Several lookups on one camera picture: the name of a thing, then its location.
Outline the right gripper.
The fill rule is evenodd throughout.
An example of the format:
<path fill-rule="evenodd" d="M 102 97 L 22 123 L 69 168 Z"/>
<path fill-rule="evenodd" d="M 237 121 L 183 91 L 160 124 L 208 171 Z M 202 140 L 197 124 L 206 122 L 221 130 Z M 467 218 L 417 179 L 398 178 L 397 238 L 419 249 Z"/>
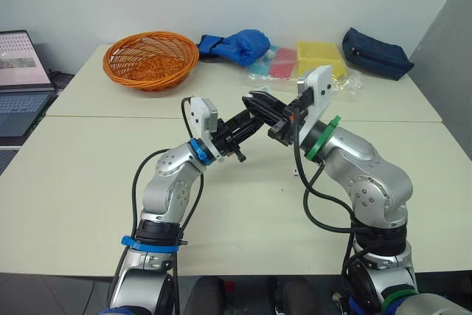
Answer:
<path fill-rule="evenodd" d="M 295 109 L 299 109 L 298 123 L 304 123 L 306 116 L 305 104 L 300 98 L 295 98 L 289 104 L 284 104 L 266 91 L 251 91 L 251 96 L 243 96 L 242 101 L 249 112 L 269 125 L 268 136 L 284 146 L 294 141 Z"/>

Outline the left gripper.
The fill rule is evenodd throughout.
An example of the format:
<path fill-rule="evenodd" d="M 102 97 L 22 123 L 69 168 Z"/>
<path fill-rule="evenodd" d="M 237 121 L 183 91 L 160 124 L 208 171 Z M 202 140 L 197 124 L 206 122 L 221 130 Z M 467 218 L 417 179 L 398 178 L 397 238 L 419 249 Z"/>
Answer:
<path fill-rule="evenodd" d="M 239 162 L 246 156 L 240 150 L 240 144 L 254 135 L 262 126 L 262 120 L 251 120 L 250 112 L 245 109 L 224 121 L 218 119 L 217 131 L 213 133 L 213 145 L 222 156 L 235 154 Z"/>

